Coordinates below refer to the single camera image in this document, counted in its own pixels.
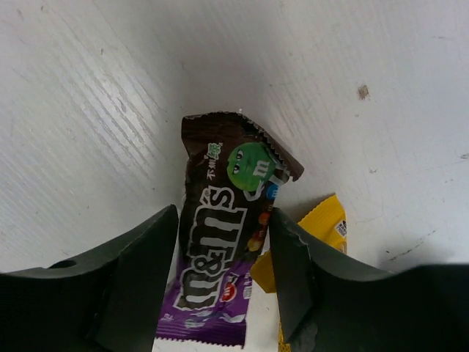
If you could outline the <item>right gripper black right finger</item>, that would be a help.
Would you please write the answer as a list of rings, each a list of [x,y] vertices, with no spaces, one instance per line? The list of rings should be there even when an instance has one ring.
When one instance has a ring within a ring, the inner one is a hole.
[[[466,351],[468,266],[420,265],[399,273],[349,256],[326,270],[345,281],[351,351]]]

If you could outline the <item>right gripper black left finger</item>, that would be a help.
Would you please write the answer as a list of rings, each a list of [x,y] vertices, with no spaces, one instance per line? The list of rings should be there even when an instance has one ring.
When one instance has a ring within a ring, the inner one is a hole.
[[[3,351],[151,351],[177,238],[170,205],[48,268],[1,275]]]

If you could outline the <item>purple candy packet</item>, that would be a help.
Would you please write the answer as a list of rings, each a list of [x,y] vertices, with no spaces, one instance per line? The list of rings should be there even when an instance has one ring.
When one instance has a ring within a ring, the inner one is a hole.
[[[275,199],[304,168],[239,112],[184,117],[181,138],[188,162],[177,272],[156,336],[241,346],[250,270],[262,252]]]

